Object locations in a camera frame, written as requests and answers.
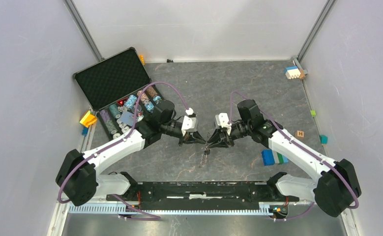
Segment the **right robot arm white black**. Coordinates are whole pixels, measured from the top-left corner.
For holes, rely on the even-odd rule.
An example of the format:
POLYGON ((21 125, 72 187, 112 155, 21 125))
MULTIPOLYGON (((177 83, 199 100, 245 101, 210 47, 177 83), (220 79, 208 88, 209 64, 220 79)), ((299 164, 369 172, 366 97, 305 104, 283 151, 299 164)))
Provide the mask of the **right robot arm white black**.
POLYGON ((317 204, 332 217, 348 208, 359 207, 361 189, 350 161, 336 161, 296 139, 270 115, 262 112, 253 99, 239 102, 237 108, 240 115, 237 122, 232 122, 227 113, 215 116, 216 129, 208 141, 210 148, 229 148, 235 140, 250 136, 254 142, 286 157, 309 176, 294 177, 284 172, 274 175, 266 188, 270 199, 298 197, 317 204))

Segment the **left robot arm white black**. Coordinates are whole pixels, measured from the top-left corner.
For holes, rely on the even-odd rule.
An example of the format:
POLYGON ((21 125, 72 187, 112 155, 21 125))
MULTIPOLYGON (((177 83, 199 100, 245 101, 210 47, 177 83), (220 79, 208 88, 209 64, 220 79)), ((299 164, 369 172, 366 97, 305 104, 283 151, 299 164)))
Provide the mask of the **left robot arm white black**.
POLYGON ((94 197, 117 194, 125 200, 137 195, 137 186, 127 174, 103 175, 102 172, 124 157, 147 148, 162 135, 178 138, 178 144, 205 144, 197 131, 197 117, 186 110, 183 121, 175 121, 175 106, 163 100, 152 113, 130 128, 127 133, 84 153, 69 151, 56 177, 60 187, 58 201, 81 206, 94 197))

